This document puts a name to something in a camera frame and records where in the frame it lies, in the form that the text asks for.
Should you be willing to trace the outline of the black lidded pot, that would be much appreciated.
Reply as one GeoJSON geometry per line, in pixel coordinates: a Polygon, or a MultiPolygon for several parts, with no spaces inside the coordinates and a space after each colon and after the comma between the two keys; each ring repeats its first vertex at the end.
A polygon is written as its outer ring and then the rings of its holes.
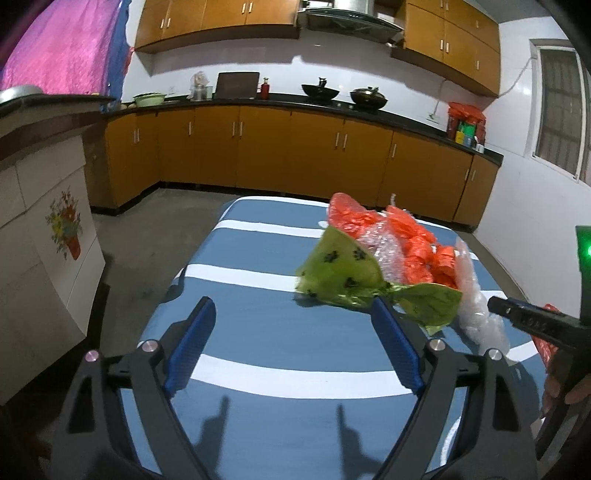
{"type": "Polygon", "coordinates": [[[349,97],[359,110],[376,112],[385,107],[388,99],[377,87],[356,88],[349,92],[349,97]]]}

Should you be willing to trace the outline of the dark cutting board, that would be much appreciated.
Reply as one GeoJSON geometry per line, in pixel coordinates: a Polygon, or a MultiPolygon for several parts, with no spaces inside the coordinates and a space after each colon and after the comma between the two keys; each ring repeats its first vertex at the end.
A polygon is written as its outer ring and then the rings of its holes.
{"type": "Polygon", "coordinates": [[[256,98],[259,72],[221,72],[217,75],[214,98],[238,100],[256,98]]]}

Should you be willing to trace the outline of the steel range hood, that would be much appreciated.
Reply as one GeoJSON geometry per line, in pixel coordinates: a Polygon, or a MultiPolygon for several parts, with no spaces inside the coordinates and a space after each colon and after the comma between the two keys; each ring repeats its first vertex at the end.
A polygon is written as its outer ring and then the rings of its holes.
{"type": "Polygon", "coordinates": [[[388,45],[404,36],[404,27],[393,17],[377,15],[374,1],[301,1],[297,25],[388,45]]]}

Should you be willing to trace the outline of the wooden lower kitchen cabinets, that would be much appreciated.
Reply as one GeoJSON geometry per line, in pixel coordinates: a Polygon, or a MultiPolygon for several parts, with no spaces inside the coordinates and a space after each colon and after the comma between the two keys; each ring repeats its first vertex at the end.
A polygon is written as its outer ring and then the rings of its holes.
{"type": "Polygon", "coordinates": [[[83,136],[94,208],[118,212],[163,185],[328,199],[475,228],[503,158],[387,112],[270,100],[176,101],[104,116],[83,136]]]}

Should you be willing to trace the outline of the wooden upper kitchen cabinets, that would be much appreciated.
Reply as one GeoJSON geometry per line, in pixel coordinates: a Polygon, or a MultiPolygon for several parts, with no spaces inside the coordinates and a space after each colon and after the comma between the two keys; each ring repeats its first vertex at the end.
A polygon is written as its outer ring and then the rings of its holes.
{"type": "Polygon", "coordinates": [[[147,1],[134,47],[154,54],[221,40],[297,39],[304,29],[383,44],[394,59],[476,95],[499,94],[499,25],[466,1],[147,1]]]}

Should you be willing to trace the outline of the green paw print bag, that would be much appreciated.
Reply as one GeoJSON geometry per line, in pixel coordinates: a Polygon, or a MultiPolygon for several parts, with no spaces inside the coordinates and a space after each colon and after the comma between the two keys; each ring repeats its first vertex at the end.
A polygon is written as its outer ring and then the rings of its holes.
{"type": "Polygon", "coordinates": [[[318,302],[360,311],[368,311],[374,299],[382,296],[431,334],[452,323],[462,300],[462,293],[448,286],[387,281],[374,254],[332,226],[325,229],[314,250],[297,269],[295,292],[318,302]]]}

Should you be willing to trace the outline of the red plastic bag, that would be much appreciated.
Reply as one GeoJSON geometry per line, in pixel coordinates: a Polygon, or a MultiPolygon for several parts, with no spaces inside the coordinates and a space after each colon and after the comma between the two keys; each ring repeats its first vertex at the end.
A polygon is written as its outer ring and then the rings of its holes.
{"type": "Polygon", "coordinates": [[[328,221],[374,255],[386,281],[458,287],[454,248],[441,244],[407,211],[390,205],[377,212],[346,193],[335,193],[329,201],[328,221]]]}

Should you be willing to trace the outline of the green basin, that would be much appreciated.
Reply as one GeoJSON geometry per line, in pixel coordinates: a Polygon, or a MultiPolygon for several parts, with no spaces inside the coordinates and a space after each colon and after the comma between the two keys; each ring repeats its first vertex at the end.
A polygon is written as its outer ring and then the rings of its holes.
{"type": "Polygon", "coordinates": [[[137,108],[154,107],[164,103],[165,94],[158,92],[138,94],[133,97],[133,103],[137,108]]]}

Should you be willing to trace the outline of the red bottle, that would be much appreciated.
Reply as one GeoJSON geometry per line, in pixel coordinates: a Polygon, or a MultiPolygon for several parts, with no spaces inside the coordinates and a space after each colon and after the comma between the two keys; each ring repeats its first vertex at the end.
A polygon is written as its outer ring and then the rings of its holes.
{"type": "Polygon", "coordinates": [[[270,83],[267,77],[263,78],[263,83],[260,85],[259,97],[263,100],[270,98],[270,83]]]}

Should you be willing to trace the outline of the barred window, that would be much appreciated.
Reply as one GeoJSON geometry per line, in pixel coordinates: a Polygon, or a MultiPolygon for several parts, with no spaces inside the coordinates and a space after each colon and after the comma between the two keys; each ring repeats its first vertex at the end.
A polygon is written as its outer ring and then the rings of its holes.
{"type": "Polygon", "coordinates": [[[532,42],[533,157],[590,184],[590,71],[564,40],[532,42]]]}

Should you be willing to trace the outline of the blue white striped tablecloth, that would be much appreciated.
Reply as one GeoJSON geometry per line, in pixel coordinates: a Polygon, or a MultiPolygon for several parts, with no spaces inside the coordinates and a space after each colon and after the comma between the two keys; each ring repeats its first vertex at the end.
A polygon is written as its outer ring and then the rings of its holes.
{"type": "Polygon", "coordinates": [[[202,297],[216,322],[172,399],[213,479],[370,479],[415,405],[363,312],[294,292],[327,222],[322,202],[227,204],[142,331],[161,337],[202,297]]]}

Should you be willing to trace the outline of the red bag of condiments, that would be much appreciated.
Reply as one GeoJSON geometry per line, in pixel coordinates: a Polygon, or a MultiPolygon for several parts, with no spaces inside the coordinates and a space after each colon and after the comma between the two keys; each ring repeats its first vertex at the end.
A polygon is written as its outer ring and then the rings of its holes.
{"type": "Polygon", "coordinates": [[[485,145],[486,116],[476,106],[450,102],[447,137],[463,146],[478,149],[485,145]]]}

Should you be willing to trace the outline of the clear bubble wrap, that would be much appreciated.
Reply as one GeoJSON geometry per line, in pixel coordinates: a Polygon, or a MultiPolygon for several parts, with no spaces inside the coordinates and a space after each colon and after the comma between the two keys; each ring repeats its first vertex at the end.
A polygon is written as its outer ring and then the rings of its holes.
{"type": "Polygon", "coordinates": [[[468,245],[458,238],[452,246],[456,253],[456,280],[462,293],[460,310],[456,318],[461,333],[474,343],[483,353],[496,348],[507,354],[510,341],[501,318],[492,314],[487,307],[487,299],[481,290],[475,266],[468,245]]]}

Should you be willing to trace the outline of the white flower decorated cabinet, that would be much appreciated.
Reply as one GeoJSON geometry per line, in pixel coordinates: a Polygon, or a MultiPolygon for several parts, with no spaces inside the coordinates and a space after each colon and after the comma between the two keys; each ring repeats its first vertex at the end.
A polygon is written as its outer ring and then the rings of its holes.
{"type": "Polygon", "coordinates": [[[40,94],[1,106],[2,403],[87,337],[105,260],[82,135],[108,101],[40,94]]]}

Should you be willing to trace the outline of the black wok with ladle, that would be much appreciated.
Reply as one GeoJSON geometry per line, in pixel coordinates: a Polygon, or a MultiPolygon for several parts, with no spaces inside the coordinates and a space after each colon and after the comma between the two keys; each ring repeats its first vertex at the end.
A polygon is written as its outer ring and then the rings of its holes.
{"type": "Polygon", "coordinates": [[[318,103],[329,103],[332,102],[339,95],[339,90],[332,89],[327,86],[328,80],[325,77],[318,78],[318,83],[315,85],[302,84],[304,94],[318,103]]]}

